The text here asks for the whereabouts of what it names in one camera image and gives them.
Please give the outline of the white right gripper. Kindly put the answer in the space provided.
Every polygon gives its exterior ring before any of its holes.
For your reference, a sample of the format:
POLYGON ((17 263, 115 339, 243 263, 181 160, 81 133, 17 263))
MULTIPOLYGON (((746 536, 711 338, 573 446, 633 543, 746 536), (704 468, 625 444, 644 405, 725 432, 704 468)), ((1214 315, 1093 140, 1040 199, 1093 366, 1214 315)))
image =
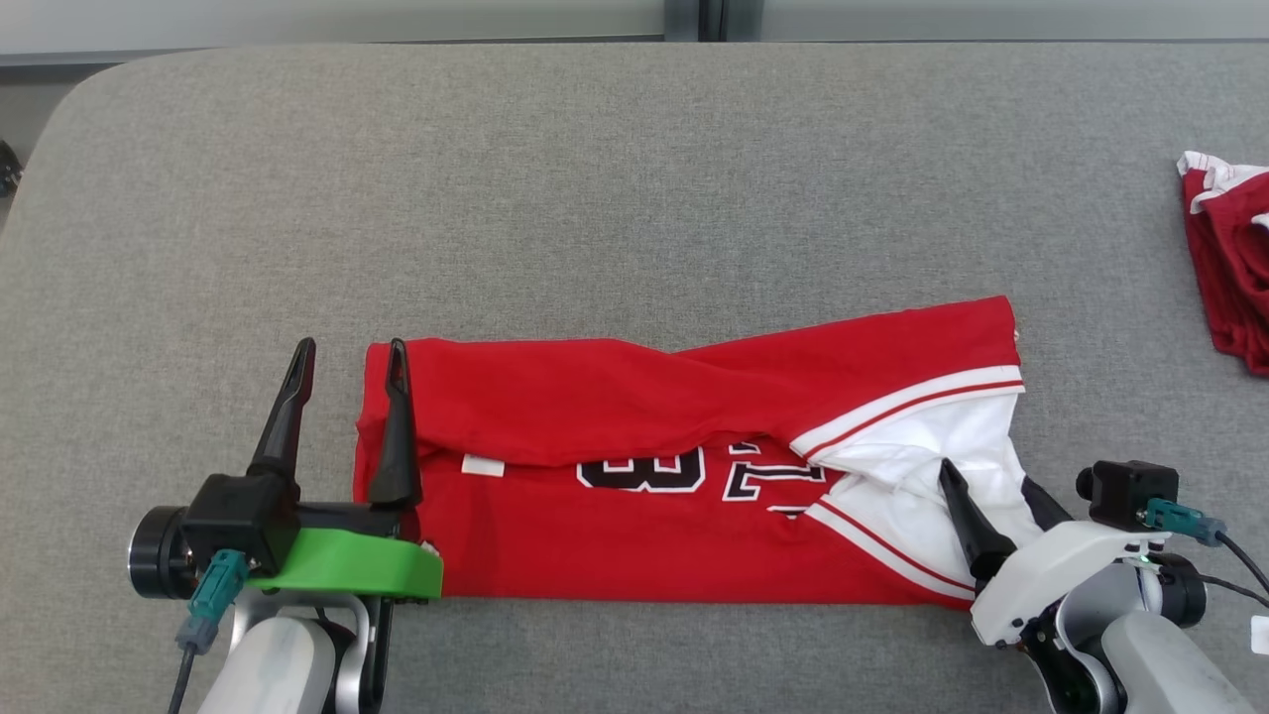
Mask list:
POLYGON ((1024 626, 1074 588, 1119 561, 1145 566, 1148 547, 1162 547, 1174 536, 1075 521, 1042 484, 1024 476, 1022 496, 1046 533, 1018 550, 989 523, 971 497, 970 482, 949 458, 940 462, 938 482, 971 578, 986 583, 971 607, 972 626, 983 646, 1016 646, 1024 626))

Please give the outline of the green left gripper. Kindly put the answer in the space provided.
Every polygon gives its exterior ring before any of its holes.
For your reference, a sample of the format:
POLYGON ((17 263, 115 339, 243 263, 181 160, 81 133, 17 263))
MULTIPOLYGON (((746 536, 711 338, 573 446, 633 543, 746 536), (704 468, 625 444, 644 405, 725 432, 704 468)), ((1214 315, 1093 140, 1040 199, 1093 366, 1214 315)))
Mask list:
MULTIPOLYGON (((247 476, 277 476, 299 497, 294 479, 302 415, 313 386, 316 342, 299 339, 272 411, 247 465, 247 476)), ((385 380, 387 419, 378 469, 369 483, 369 502, 299 506, 299 534, 280 574, 253 572, 247 586, 261 591, 308 591, 376 596, 398 601, 440 599, 444 566, 430 548, 404 538, 409 516, 423 501, 418 469, 415 411, 406 342, 390 342, 385 380)), ((135 529, 128 548, 132 587, 145 599, 193 596, 202 566, 195 564, 180 524, 184 510, 150 510, 135 529)))

